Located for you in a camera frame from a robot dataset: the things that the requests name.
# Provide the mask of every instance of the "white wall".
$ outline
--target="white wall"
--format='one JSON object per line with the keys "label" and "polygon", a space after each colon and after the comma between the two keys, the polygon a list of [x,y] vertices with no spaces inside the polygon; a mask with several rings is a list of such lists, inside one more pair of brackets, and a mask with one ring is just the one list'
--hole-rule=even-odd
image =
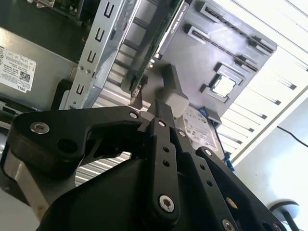
{"label": "white wall", "polygon": [[[308,143],[308,99],[296,108],[280,127]],[[291,199],[301,213],[295,219],[308,231],[308,148],[278,128],[266,137],[235,168],[235,174],[266,205]]]}

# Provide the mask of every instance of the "barcode label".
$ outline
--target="barcode label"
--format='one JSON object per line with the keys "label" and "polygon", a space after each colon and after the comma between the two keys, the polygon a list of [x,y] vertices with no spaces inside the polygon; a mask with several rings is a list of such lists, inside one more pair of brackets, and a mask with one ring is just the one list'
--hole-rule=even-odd
{"label": "barcode label", "polygon": [[26,93],[32,88],[37,63],[0,46],[0,83]]}

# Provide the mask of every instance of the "printed label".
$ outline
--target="printed label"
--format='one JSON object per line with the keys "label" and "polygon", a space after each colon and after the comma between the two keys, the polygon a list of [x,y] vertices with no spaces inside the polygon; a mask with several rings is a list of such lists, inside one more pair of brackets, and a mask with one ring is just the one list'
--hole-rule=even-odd
{"label": "printed label", "polygon": [[37,63],[0,46],[0,83],[26,93],[32,88]]}
{"label": "printed label", "polygon": [[205,146],[212,151],[218,151],[213,132],[206,118],[198,110],[190,106],[187,107],[183,116],[189,138],[200,144],[200,147]]}

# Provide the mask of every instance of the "metal bolt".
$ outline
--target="metal bolt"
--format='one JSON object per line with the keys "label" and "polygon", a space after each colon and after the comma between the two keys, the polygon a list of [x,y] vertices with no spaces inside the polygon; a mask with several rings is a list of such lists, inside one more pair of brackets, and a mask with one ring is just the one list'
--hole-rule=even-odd
{"label": "metal bolt", "polygon": [[205,152],[206,152],[206,154],[208,155],[208,156],[212,156],[212,154],[211,154],[211,152],[209,151],[209,150],[205,150]]}
{"label": "metal bolt", "polygon": [[235,231],[234,226],[226,219],[222,220],[222,226],[225,229],[225,231]]}
{"label": "metal bolt", "polygon": [[159,205],[168,213],[172,213],[174,211],[174,203],[171,198],[166,195],[161,195],[159,197]]}
{"label": "metal bolt", "polygon": [[133,113],[133,112],[131,112],[129,115],[130,115],[131,117],[133,117],[134,119],[137,119],[137,118],[138,118],[138,116],[137,116],[135,113]]}
{"label": "metal bolt", "polygon": [[36,134],[46,134],[49,132],[49,126],[42,122],[34,122],[30,125],[31,131]]}
{"label": "metal bolt", "polygon": [[185,133],[183,131],[179,131],[179,134],[182,136],[182,137],[185,137]]}
{"label": "metal bolt", "polygon": [[282,231],[282,229],[276,223],[273,224],[277,231]]}
{"label": "metal bolt", "polygon": [[165,123],[163,121],[161,121],[161,120],[159,120],[158,123],[159,123],[160,126],[163,126],[163,127],[166,126]]}

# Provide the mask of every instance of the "slotted metal bracket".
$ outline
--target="slotted metal bracket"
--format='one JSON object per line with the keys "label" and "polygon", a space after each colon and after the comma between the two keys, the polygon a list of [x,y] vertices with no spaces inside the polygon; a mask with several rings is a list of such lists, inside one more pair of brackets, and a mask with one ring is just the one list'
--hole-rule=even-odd
{"label": "slotted metal bracket", "polygon": [[140,1],[101,0],[64,109],[83,108],[96,82],[103,88],[113,62],[103,64],[116,58]]}

